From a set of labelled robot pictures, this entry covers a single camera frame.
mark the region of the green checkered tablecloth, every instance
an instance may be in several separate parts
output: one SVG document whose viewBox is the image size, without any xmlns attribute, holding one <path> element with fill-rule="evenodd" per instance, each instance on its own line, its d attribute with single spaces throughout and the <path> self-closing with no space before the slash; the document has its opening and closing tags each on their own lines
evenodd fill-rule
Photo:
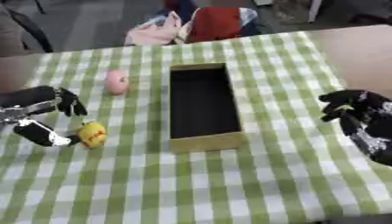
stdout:
<svg viewBox="0 0 392 224">
<path fill-rule="evenodd" d="M 175 155 L 173 64 L 226 62 L 248 144 Z M 131 90 L 103 89 L 109 69 Z M 0 223 L 285 223 L 392 212 L 392 170 L 362 156 L 318 95 L 342 88 L 305 32 L 44 55 L 31 86 L 68 88 L 108 128 L 102 149 L 41 148 L 4 129 Z M 36 116 L 59 132 L 81 123 Z"/>
</svg>

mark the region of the pink bag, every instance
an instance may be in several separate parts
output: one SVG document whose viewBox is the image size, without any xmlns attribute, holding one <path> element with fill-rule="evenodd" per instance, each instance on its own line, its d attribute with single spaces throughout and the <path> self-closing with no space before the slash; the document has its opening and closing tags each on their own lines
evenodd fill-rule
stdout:
<svg viewBox="0 0 392 224">
<path fill-rule="evenodd" d="M 163 46 L 170 44 L 179 33 L 181 18 L 172 11 L 164 21 L 163 26 L 156 24 L 141 24 L 128 31 L 125 45 L 136 46 Z"/>
</svg>

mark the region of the robotic hand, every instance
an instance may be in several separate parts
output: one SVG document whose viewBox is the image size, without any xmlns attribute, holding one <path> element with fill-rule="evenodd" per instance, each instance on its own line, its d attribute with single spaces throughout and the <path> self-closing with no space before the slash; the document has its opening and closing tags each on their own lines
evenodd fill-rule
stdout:
<svg viewBox="0 0 392 224">
<path fill-rule="evenodd" d="M 365 90 L 323 94 L 324 122 L 339 118 L 343 133 L 373 161 L 392 166 L 392 101 Z"/>
<path fill-rule="evenodd" d="M 0 95 L 0 124 L 16 124 L 16 134 L 42 146 L 77 144 L 77 135 L 59 136 L 52 128 L 30 118 L 56 109 L 66 116 L 88 114 L 77 95 L 64 88 L 41 86 Z"/>
</svg>

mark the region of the cardboard box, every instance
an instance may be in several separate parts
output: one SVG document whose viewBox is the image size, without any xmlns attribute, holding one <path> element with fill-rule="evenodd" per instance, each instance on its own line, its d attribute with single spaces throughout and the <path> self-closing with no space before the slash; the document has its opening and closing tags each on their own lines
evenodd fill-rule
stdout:
<svg viewBox="0 0 392 224">
<path fill-rule="evenodd" d="M 242 132 L 225 64 L 171 67 L 170 141 L 174 152 L 238 148 Z"/>
</svg>

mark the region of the red bag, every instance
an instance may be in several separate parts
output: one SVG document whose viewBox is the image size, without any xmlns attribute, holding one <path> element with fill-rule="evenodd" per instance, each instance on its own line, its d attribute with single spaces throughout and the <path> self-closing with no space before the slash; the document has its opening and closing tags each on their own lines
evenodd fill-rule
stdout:
<svg viewBox="0 0 392 224">
<path fill-rule="evenodd" d="M 195 13 L 186 43 L 232 39 L 239 36 L 240 11 L 237 7 L 205 7 Z"/>
</svg>

